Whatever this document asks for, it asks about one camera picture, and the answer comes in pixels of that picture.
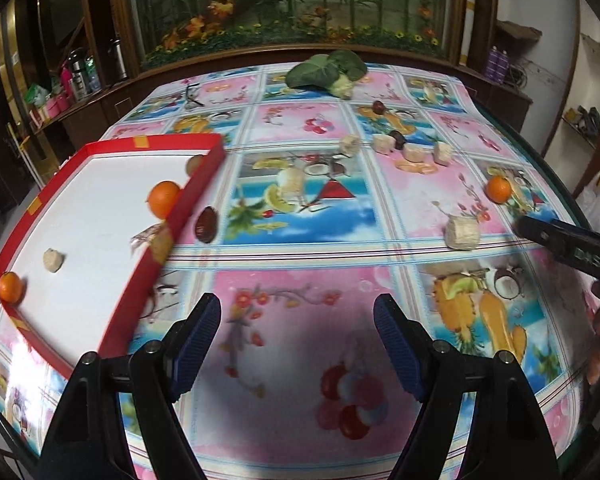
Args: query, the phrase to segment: purple bottle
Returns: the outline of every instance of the purple bottle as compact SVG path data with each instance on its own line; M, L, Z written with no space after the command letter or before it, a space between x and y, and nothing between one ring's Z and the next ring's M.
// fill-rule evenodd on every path
M487 57L487 65L484 67L484 75L487 79L496 80L496 68L498 67L499 59L498 49L495 46L491 47L489 56Z
M504 50L498 53L498 64L496 66L496 83L502 84L504 83L504 78L509 71L509 56L507 56L507 51Z

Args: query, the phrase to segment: white wall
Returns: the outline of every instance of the white wall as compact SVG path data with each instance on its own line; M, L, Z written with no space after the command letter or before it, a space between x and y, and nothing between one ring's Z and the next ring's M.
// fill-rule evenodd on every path
M585 0L580 0L580 30L600 42L600 20ZM600 56L593 54L582 39L564 110L577 110L578 106L587 110L595 106L600 114ZM593 151L592 147L561 121L544 160L567 189L573 190L589 165Z
M534 101L521 134L538 152L554 125L573 57L578 0L505 0L498 18L542 31L525 55L528 83L523 92Z

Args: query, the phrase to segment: blue gripper pad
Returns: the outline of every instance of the blue gripper pad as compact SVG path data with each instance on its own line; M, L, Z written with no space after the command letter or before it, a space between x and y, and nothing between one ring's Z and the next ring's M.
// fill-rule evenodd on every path
M205 293L170 339L164 352L164 366L170 379L171 402L193 387L202 361L220 326L220 300Z
M418 322L405 317L390 294L376 298L374 323L402 388L424 402L429 393L427 340L430 343L431 338Z

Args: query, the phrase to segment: green vegetable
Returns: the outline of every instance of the green vegetable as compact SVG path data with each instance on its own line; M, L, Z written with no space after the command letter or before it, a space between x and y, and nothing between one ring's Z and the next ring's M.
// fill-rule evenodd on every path
M327 90L331 95L348 100L351 99L353 83L346 75L340 74L337 81L329 86Z
M358 54L350 50L335 50L328 55L328 61L334 62L340 72L352 81L362 79L366 74L364 61L358 57Z
M326 54L316 54L286 73L285 82L289 88L314 85L329 88L338 79L338 66Z

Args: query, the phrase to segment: tofu piece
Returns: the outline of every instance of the tofu piece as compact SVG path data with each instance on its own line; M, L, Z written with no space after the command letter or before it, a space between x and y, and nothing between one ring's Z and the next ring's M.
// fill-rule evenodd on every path
M402 156L409 162L424 162L424 150L417 144L405 144L402 148Z
M340 139L340 153L347 156L356 156L360 152L362 141L355 134L345 135Z
M395 139L385 134L373 134L371 143L374 150L382 155L389 155L395 149Z
M475 249L480 243L478 221L467 216L450 216L445 230L445 243L461 251Z
M446 142L436 142L433 147L433 161L440 166L448 166L451 163L453 148Z

